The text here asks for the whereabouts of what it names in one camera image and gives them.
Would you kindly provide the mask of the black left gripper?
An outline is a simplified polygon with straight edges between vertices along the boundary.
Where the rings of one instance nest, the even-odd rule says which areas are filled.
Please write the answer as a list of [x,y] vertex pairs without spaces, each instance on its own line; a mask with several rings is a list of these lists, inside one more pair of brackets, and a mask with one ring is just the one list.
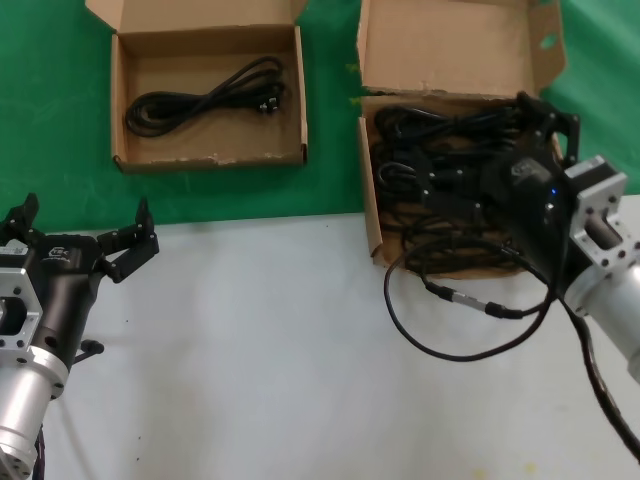
[[28,247],[27,273],[37,304],[36,318],[24,322],[27,343],[53,354],[70,369],[104,274],[121,283],[159,253],[159,242],[145,197],[133,224],[97,239],[40,233],[33,228],[38,211],[35,193],[11,208],[1,221],[1,244],[17,240]]

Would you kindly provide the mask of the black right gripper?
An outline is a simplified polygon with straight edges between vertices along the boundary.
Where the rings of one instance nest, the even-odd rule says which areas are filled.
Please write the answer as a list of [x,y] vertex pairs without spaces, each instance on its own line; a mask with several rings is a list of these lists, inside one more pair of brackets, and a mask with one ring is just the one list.
[[[581,121],[553,104],[521,91],[516,106],[524,125],[547,142],[553,135],[566,138],[564,166],[578,162]],[[446,158],[432,158],[422,149],[412,151],[414,171],[425,208],[443,218],[482,218],[482,204],[490,221],[511,235],[525,258],[565,294],[571,254],[567,231],[570,201],[563,169],[553,152],[505,153],[476,169]]]

